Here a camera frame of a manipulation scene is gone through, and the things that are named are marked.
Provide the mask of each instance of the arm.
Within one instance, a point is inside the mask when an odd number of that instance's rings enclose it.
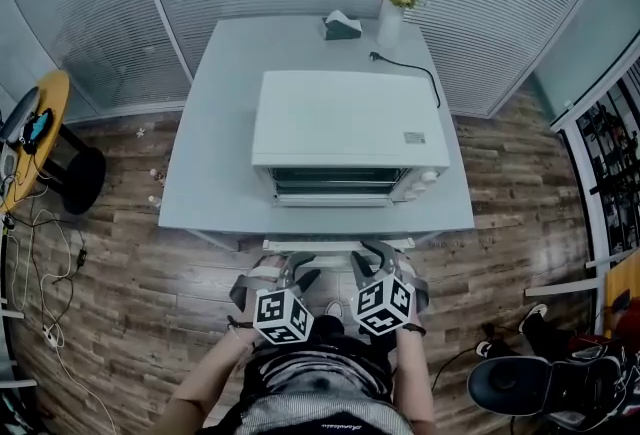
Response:
[[[414,312],[411,322],[420,325]],[[424,355],[422,337],[418,332],[396,330],[398,341],[398,367],[393,404],[404,414],[418,435],[435,434],[435,410],[431,394],[429,370]]]
[[[259,336],[253,329],[235,330],[237,335],[227,332],[189,373],[147,435],[192,435],[202,428],[247,345]]]

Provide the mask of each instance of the oven door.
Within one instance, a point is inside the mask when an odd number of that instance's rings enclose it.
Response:
[[[269,173],[282,206],[391,205],[390,195],[406,168],[297,167],[272,168]]]

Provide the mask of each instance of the oven window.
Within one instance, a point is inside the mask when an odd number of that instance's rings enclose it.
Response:
[[[272,168],[278,194],[389,194],[406,168]]]

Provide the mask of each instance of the white table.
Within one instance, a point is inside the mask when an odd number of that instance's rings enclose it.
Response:
[[[234,234],[435,234],[473,227],[471,200],[447,100],[417,26],[404,24],[400,43],[375,43],[376,21],[362,21],[357,40],[324,41],[315,16],[233,19],[217,24],[187,98],[167,174],[159,225],[193,232],[237,249]],[[418,200],[384,208],[275,207],[251,167],[262,75],[270,70],[337,70],[408,76],[433,74],[451,166]]]

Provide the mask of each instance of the wooden floor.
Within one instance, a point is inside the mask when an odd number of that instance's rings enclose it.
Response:
[[[96,205],[78,218],[88,257],[60,322],[65,336],[60,354],[70,373],[106,403],[123,435],[139,435],[153,423],[176,385],[218,340],[227,313],[235,309],[229,288],[258,256],[255,250],[220,251],[184,232],[157,227],[158,211],[147,199],[161,196],[162,187],[149,169],[166,170],[179,116],[122,118],[77,129],[105,153],[108,176]],[[433,376],[450,357],[483,338],[482,323],[517,326],[535,303],[523,297],[524,288],[581,277],[588,257],[569,158],[533,97],[521,92],[493,120],[458,118],[455,124],[476,230],[442,235],[411,255],[431,287],[424,323]],[[146,131],[137,138],[140,127]],[[62,147],[56,153],[68,156]],[[18,216],[28,218],[30,203],[21,205]],[[62,212],[54,194],[36,201],[34,216],[42,206]],[[43,213],[41,220],[47,216]],[[63,229],[75,268],[81,238],[70,226]],[[20,304],[29,230],[18,226],[14,235],[20,240],[21,267],[17,300],[11,301]],[[255,249],[255,241],[247,246]],[[11,297],[13,242],[7,256],[4,280]],[[37,229],[34,257],[41,275],[66,271],[66,246],[54,224]],[[11,333],[20,366],[40,384],[40,407],[54,416],[51,426],[57,433],[111,433],[100,405],[67,378],[55,351],[45,346],[37,283],[31,266],[26,319],[12,321]],[[53,286],[49,279],[46,284],[47,305],[58,313],[69,284]],[[329,300],[346,301],[353,280],[345,273],[325,274],[314,288],[310,304],[321,310]],[[558,323],[576,327],[585,322],[584,295],[547,303]],[[520,336],[505,332],[505,338],[526,350]],[[508,433],[508,418],[476,408],[466,394],[467,375],[477,362],[469,352],[440,377],[435,398],[442,433]],[[234,404],[239,389],[237,374],[211,423]],[[519,424],[516,430],[522,433]]]

